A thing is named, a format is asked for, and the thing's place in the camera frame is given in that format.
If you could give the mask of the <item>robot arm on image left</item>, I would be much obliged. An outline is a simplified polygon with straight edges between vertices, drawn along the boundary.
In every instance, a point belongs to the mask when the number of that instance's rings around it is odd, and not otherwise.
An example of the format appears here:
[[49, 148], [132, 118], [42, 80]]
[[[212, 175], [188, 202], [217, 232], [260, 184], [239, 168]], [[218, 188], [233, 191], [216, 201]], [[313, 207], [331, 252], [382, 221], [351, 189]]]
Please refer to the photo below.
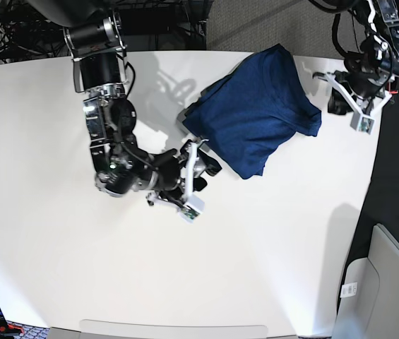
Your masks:
[[129, 100], [135, 78], [126, 58], [120, 15], [105, 1], [31, 1], [45, 18], [63, 29], [73, 63], [73, 82], [83, 101], [90, 135], [90, 154], [96, 187], [113, 197], [128, 191], [147, 191], [146, 201], [178, 211], [201, 212], [195, 192], [207, 181], [203, 174], [221, 171], [218, 161], [201, 150], [202, 139], [180, 148], [148, 153], [138, 147], [133, 130], [137, 114]]

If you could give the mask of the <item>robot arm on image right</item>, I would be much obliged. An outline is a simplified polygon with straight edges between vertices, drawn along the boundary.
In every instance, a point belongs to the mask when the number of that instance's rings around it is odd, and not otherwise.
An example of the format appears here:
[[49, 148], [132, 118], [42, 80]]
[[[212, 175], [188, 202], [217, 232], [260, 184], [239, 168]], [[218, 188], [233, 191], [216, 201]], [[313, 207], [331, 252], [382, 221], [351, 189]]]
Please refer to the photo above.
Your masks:
[[[313, 74], [332, 86], [328, 112], [354, 112], [370, 117], [391, 99], [391, 84], [399, 78], [399, 15], [394, 1], [311, 1], [334, 15], [332, 42], [344, 58], [344, 71]], [[338, 41], [341, 15], [349, 13], [364, 27], [365, 39], [358, 52], [346, 51]]]

